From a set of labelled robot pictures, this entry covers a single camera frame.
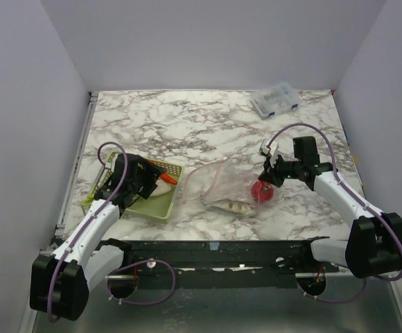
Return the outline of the red fake tomato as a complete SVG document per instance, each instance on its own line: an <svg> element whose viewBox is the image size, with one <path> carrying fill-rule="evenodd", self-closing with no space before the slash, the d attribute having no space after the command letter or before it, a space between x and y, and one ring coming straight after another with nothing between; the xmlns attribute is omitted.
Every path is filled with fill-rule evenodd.
<svg viewBox="0 0 402 333"><path fill-rule="evenodd" d="M274 189L269 182L256 181L251 187L252 198L258 203L271 201L274 196Z"/></svg>

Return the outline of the orange fake carrot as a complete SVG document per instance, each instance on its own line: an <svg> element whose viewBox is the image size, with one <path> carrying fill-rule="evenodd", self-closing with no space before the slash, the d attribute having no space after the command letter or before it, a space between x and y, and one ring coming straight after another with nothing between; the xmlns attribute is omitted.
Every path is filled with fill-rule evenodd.
<svg viewBox="0 0 402 333"><path fill-rule="evenodd" d="M152 164L154 164L154 165L160 167L161 169L165 169L164 166L162 166L160 163L158 163L158 162L156 162L156 161L153 161L153 160L148 160L148 161L149 161L150 163L152 163ZM168 183L168 184L171 184L171 185L177 185L177 184L178 184L178 181L176 181L176 179L174 179L173 177L171 177L170 175L168 175L168 174L167 174L167 171L164 171L164 172L160 175L160 178L161 178L164 182L166 182L166 183Z"/></svg>

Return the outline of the clear zip top bag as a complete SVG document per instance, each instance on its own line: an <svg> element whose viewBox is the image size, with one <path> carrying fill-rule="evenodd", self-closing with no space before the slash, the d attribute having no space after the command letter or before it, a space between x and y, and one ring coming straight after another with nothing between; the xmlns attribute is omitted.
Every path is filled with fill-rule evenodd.
<svg viewBox="0 0 402 333"><path fill-rule="evenodd" d="M253 205L257 214L260 208L273 201L277 195L274 190L271 201L258 204L251 195L251 187L256 181L258 181L257 174L239 169L233 160L225 159L213 162L201 166L187 175L182 191L182 202L184 204L194 203L206 210L221 212L210 209L209 203L224 199L238 200Z"/></svg>

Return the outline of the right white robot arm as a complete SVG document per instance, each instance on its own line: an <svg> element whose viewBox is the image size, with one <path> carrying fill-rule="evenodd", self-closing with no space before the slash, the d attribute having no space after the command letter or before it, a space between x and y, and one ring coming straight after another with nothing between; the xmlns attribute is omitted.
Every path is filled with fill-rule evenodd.
<svg viewBox="0 0 402 333"><path fill-rule="evenodd" d="M265 157L259 180L281 187L288 179L299 180L321 196L350 227L346 240L318 237L298 254L299 266L315 271L323 262L343 266L357 278L380 276L402 269L402 219L370 205L336 171L321 162L314 137L293 140L294 160L278 153L278 144L263 140L259 153Z"/></svg>

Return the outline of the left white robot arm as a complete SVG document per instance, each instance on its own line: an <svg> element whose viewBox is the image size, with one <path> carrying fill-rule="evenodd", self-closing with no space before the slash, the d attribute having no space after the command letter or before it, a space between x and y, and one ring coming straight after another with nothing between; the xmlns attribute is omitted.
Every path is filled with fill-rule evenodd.
<svg viewBox="0 0 402 333"><path fill-rule="evenodd" d="M140 155L119 153L107 166L108 179L94 193L84 219L50 255L39 255L30 277L29 306L52 321L74 321L83 313L91 279L101 280L109 270L127 273L130 253L100 244L103 235L138 198L147 199L167 170Z"/></svg>

